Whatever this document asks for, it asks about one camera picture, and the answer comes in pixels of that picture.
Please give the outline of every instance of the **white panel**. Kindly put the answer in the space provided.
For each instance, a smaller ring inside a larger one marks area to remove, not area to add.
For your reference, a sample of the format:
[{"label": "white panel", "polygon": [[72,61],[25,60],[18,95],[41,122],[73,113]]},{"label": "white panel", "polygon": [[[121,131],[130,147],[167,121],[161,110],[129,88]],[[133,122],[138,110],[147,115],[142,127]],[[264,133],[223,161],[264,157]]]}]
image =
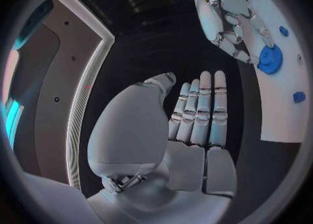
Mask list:
[{"label": "white panel", "polygon": [[[286,21],[279,8],[271,0],[248,0],[252,9],[262,18],[270,29],[275,44],[282,50],[281,69],[272,75],[263,73],[255,66],[262,102],[261,139],[273,142],[302,142],[309,114],[309,83],[306,69],[306,56],[300,49],[296,34]],[[251,55],[260,55],[265,46],[261,36],[242,17],[244,41]],[[279,31],[283,26],[289,36]],[[293,94],[302,91],[306,100],[294,103]]]}]

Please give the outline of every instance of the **cyan light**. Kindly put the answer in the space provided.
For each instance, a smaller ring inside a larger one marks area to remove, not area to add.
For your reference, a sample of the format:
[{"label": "cyan light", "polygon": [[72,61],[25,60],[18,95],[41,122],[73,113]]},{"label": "cyan light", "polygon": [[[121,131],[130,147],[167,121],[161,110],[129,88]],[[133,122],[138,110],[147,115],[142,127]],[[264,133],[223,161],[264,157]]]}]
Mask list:
[{"label": "cyan light", "polygon": [[6,123],[5,123],[5,129],[6,129],[8,137],[10,137],[11,128],[12,128],[12,125],[13,125],[13,122],[14,122],[14,119],[15,119],[15,116],[16,116],[18,109],[19,109],[18,102],[13,102],[11,105],[9,114],[7,116]]}]

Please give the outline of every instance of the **glowing cyan light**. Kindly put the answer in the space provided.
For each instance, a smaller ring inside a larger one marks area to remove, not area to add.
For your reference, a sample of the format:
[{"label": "glowing cyan light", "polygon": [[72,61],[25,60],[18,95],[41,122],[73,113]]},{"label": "glowing cyan light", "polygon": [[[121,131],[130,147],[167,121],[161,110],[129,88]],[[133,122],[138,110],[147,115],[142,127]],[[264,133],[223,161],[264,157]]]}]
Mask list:
[{"label": "glowing cyan light", "polygon": [[12,128],[12,125],[13,125],[13,122],[14,122],[14,119],[15,119],[15,116],[16,116],[18,109],[19,109],[18,102],[13,102],[11,105],[9,114],[7,116],[6,123],[5,123],[5,129],[6,129],[8,137],[10,137],[11,128]]}]

